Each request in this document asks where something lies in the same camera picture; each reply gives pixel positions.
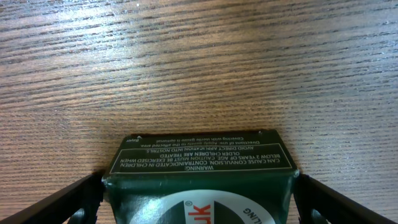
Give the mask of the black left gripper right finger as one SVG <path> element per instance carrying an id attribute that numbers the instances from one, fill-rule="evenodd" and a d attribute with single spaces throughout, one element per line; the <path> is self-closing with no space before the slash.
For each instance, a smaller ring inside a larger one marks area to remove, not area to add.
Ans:
<path id="1" fill-rule="evenodd" d="M 305 174 L 296 180 L 294 199 L 301 224 L 396 224 Z"/>

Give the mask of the dark green ointment box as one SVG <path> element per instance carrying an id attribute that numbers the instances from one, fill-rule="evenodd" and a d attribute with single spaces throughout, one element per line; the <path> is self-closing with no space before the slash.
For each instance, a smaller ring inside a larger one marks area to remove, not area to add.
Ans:
<path id="1" fill-rule="evenodd" d="M 277 131 L 132 134 L 102 181 L 117 223 L 285 223 L 299 176 Z"/>

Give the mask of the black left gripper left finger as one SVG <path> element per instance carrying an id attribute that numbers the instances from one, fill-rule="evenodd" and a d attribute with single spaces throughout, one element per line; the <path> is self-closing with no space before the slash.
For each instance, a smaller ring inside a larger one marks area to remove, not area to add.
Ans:
<path id="1" fill-rule="evenodd" d="M 95 224 L 103 201 L 103 175 L 102 172 L 94 172 L 1 220 L 1 224 Z"/>

